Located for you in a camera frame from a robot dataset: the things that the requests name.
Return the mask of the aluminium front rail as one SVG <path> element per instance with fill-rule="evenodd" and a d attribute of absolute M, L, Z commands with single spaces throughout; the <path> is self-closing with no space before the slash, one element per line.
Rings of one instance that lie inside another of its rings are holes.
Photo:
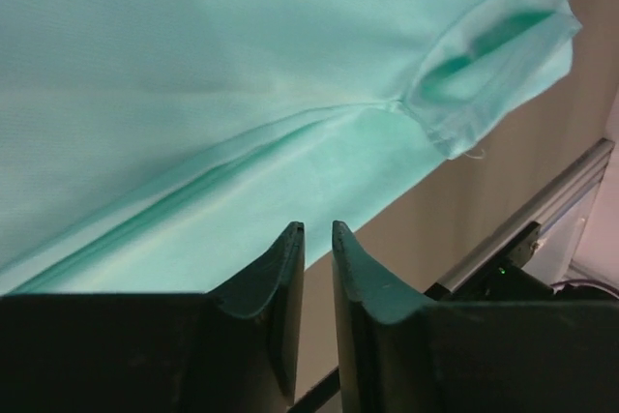
<path fill-rule="evenodd" d="M 546 284 L 590 278 L 572 263 L 571 255 L 585 225 L 585 214 L 594 201 L 610 161 L 613 145 L 602 139 L 559 176 L 526 202 L 492 236 L 485 239 L 437 282 L 450 290 L 506 246 L 529 222 L 541 225 L 534 256 L 524 271 Z M 341 406 L 338 366 L 295 405 L 298 412 L 346 412 Z"/>

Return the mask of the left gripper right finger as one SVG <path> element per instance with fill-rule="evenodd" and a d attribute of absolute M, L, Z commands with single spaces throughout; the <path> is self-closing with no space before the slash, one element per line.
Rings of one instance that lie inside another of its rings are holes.
<path fill-rule="evenodd" d="M 614 412 L 616 300 L 436 301 L 332 232 L 346 412 Z"/>

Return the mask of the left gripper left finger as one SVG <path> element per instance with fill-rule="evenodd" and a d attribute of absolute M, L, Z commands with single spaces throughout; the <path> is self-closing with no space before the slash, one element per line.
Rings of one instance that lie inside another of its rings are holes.
<path fill-rule="evenodd" d="M 305 232 L 207 293 L 1 300 L 5 412 L 283 412 L 295 398 Z"/>

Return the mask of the teal t shirt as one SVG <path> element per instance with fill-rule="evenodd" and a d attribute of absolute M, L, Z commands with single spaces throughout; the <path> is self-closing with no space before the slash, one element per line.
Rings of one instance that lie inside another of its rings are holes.
<path fill-rule="evenodd" d="M 3 293 L 308 260 L 565 76 L 569 0 L 1 0 Z"/>

